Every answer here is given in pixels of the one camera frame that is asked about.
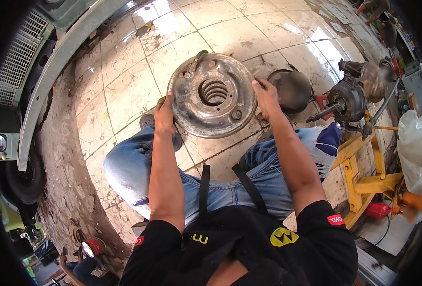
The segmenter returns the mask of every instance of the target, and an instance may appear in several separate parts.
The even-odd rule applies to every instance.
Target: jeans
[[[109,286],[109,283],[107,283],[103,278],[99,278],[91,274],[97,265],[98,262],[95,259],[87,257],[80,263],[77,261],[68,262],[66,264],[66,269],[73,272],[73,275],[85,285]]]
[[[318,143],[317,138],[322,131],[338,134],[338,140],[334,139],[332,144]],[[297,136],[309,149],[316,162],[321,179],[328,175],[338,154],[339,131],[340,129],[336,127],[335,123],[328,127],[295,129]],[[147,126],[133,137],[117,144],[103,162],[104,173],[109,185],[134,210],[147,219],[151,213],[148,191],[153,137],[154,127]],[[322,140],[322,142],[330,143],[330,140]],[[329,155],[323,151],[323,147],[332,148],[334,152]],[[281,172],[275,139],[255,144],[246,151],[244,156],[246,163],[251,168],[246,174],[262,195],[268,212],[279,220],[286,219],[293,212],[293,202]],[[188,226],[198,218],[201,179],[187,175],[180,169],[179,173],[184,185],[185,225]],[[210,181],[208,212],[239,204],[255,208],[255,204],[240,180]]]

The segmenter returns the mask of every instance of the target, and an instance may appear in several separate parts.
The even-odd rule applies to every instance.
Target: yellow metal frame
[[[375,126],[374,129],[398,130],[397,127]],[[373,157],[375,159],[376,176],[360,177],[357,167],[356,152],[371,142]],[[372,201],[375,194],[383,193],[388,196],[386,191],[393,191],[396,185],[403,177],[402,173],[386,174],[384,163],[384,153],[381,152],[380,143],[375,131],[364,141],[362,134],[357,134],[344,144],[338,147],[338,156],[332,166],[332,170],[343,165],[346,185],[349,194],[349,214],[344,218],[346,227],[351,228],[358,218],[363,214],[368,204]]]

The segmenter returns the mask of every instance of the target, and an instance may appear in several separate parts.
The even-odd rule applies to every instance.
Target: red patch
[[[143,241],[144,241],[144,237],[143,236],[138,237],[136,239],[136,242],[134,243],[134,246],[141,245],[143,243]]]
[[[344,220],[341,218],[341,215],[339,214],[328,216],[327,220],[330,222],[332,226],[339,226],[345,223]]]

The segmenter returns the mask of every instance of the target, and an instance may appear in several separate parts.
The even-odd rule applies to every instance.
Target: yellow logo
[[[273,246],[280,247],[289,243],[294,243],[297,241],[297,239],[298,235],[295,232],[283,227],[278,227],[271,234],[270,242]]]
[[[195,241],[198,241],[198,242],[201,242],[202,244],[206,244],[206,243],[208,243],[208,237],[205,237],[205,241],[201,241],[201,239],[202,239],[202,235],[200,235],[200,237],[198,237],[198,239],[196,238],[196,233],[194,233],[194,235],[192,236],[192,239],[193,240],[195,240]]]

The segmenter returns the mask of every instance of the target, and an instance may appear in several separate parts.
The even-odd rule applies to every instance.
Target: foot
[[[151,113],[145,113],[139,119],[139,127],[141,129],[143,129],[143,128],[147,127],[147,126],[154,126],[155,127],[154,115],[151,114]],[[176,132],[173,135],[173,148],[174,148],[174,151],[176,152],[179,149],[181,149],[182,145],[183,145],[183,141],[182,141],[181,135],[179,135],[179,133]]]

